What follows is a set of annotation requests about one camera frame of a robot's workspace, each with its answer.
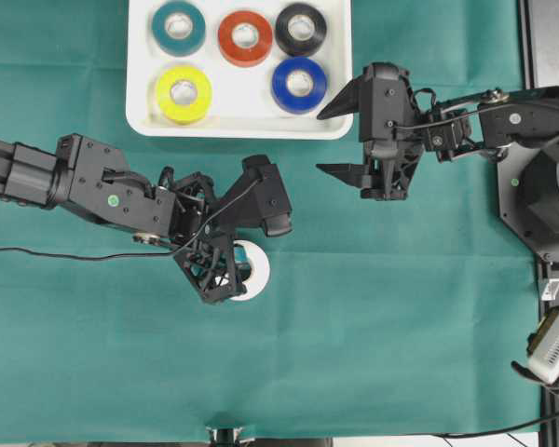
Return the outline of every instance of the green tablecloth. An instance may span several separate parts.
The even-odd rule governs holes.
[[[298,437],[473,431],[537,416],[514,375],[537,321],[531,255],[496,216],[494,168],[427,156],[403,203],[362,201],[314,169],[339,142],[146,139],[125,119],[127,3],[0,2],[0,139],[71,132],[155,179],[220,191],[266,152],[294,231],[247,232],[272,278],[245,305],[203,305],[170,260],[79,264],[0,255],[0,441],[205,440],[205,426]],[[355,0],[354,66],[394,61],[443,98],[521,87],[514,0]],[[143,250],[63,210],[0,202],[0,246]]]

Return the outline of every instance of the black cable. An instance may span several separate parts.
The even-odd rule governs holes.
[[[432,88],[421,88],[414,92],[414,97],[418,96],[418,93],[428,93],[430,95],[430,106],[434,107],[437,105],[437,93]]]
[[[200,235],[200,233],[213,219],[215,219],[217,216],[222,214],[224,211],[226,211],[236,202],[238,202],[247,194],[249,194],[251,190],[259,182],[260,182],[259,180],[255,180],[254,182],[252,182],[248,188],[246,188],[239,195],[237,195],[232,200],[230,200],[225,205],[223,205],[218,211],[214,212],[211,216],[209,216],[205,220],[205,222],[198,228],[197,232],[193,236],[191,236],[191,238],[188,239],[188,241],[186,241],[186,243],[183,246],[178,247],[172,251],[168,251],[166,253],[119,253],[119,254],[110,254],[107,256],[90,257],[90,256],[76,256],[74,254],[43,253],[40,251],[24,249],[21,247],[4,247],[4,248],[0,248],[0,252],[18,251],[21,253],[29,254],[31,256],[38,256],[43,258],[69,259],[73,261],[83,261],[83,262],[93,262],[93,263],[100,263],[103,261],[111,261],[114,259],[122,259],[122,258],[167,258],[167,257],[175,256],[180,251],[185,250],[190,244],[192,244],[197,239],[198,235]]]
[[[469,438],[481,438],[483,436],[491,436],[491,435],[505,435],[511,431],[518,431],[526,427],[532,427],[537,424],[544,424],[545,422],[550,422],[559,417],[559,412],[549,414],[548,416],[540,417],[539,419],[534,419],[532,421],[524,422],[523,424],[518,424],[517,426],[513,427],[506,427],[500,428],[497,430],[489,430],[489,431],[482,431],[479,433],[468,433],[468,434],[461,434],[461,435],[450,435],[450,434],[442,434],[437,435],[439,438],[448,438],[449,440],[465,440]]]
[[[441,121],[435,121],[434,123],[418,124],[416,126],[402,126],[402,125],[396,124],[394,126],[394,128],[401,129],[401,130],[418,130],[418,129],[436,128],[438,126],[442,126],[443,124],[454,123],[454,122],[456,122],[460,119],[468,118],[468,117],[473,116],[473,115],[483,114],[484,112],[492,112],[494,110],[504,109],[506,107],[512,107],[512,106],[516,106],[516,105],[518,105],[518,104],[517,103],[509,103],[509,104],[494,105],[492,107],[487,107],[487,108],[484,108],[484,109],[472,110],[470,112],[466,112],[464,114],[454,116],[453,118],[443,119]]]
[[[511,433],[508,433],[507,436],[509,436],[510,438],[512,438],[513,440],[515,440],[518,444],[520,444],[523,447],[528,447],[526,444],[524,444],[523,442],[521,442],[520,440],[518,440],[515,436],[513,436]]]
[[[449,445],[449,447],[454,447],[454,444],[452,444],[449,440],[447,440],[446,438],[442,438],[441,436],[438,436],[437,438],[440,438],[442,440],[444,440],[445,442],[447,442],[447,445]]]
[[[159,181],[157,184],[162,188],[170,189],[174,183],[174,168],[167,166],[159,174]]]
[[[121,171],[121,172],[106,172],[103,174],[104,182],[134,182],[139,184],[146,196],[153,198],[153,191],[151,182],[145,176],[132,171]]]

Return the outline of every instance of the red tape roll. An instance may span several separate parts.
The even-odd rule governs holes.
[[[234,41],[234,33],[241,28],[249,31],[253,27],[258,33],[252,45]],[[273,45],[273,30],[261,15],[251,11],[238,11],[227,16],[217,32],[220,49],[224,57],[238,67],[253,67],[266,59]]]

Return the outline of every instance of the white tape roll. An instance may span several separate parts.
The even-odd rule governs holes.
[[[234,245],[241,246],[246,252],[246,259],[251,266],[251,275],[242,281],[242,284],[246,287],[246,293],[235,296],[231,300],[249,301],[261,293],[269,281],[269,276],[271,275],[269,259],[261,247],[248,240],[236,240]]]

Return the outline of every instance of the electrical tape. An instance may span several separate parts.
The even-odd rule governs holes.
[[[255,39],[245,46],[235,41],[235,32],[240,27],[251,27]],[[266,59],[273,45],[273,30],[261,15],[251,11],[237,11],[224,20],[217,33],[222,55],[238,67],[253,67]]]
[[[246,293],[231,298],[232,301],[249,301],[259,293],[261,293],[269,281],[271,276],[271,267],[266,253],[256,244],[248,240],[236,240],[234,242],[237,248],[235,253],[241,253],[239,256],[246,258],[251,267],[251,275],[242,281],[242,285],[246,287]]]
[[[319,51],[326,36],[325,18],[305,3],[289,5],[276,20],[276,41],[290,56],[312,56]]]
[[[307,75],[312,85],[305,93],[294,94],[289,85],[292,75]],[[327,76],[311,59],[288,59],[276,68],[271,81],[271,91],[281,109],[295,115],[305,114],[323,101],[327,93]]]
[[[174,100],[172,90],[182,83],[192,85],[195,99],[189,103]],[[211,83],[207,76],[191,65],[179,65],[169,69],[157,81],[157,104],[164,116],[178,124],[191,124],[204,118],[212,99]]]
[[[157,44],[172,56],[193,54],[205,42],[205,19],[188,2],[169,2],[158,9],[151,29]]]

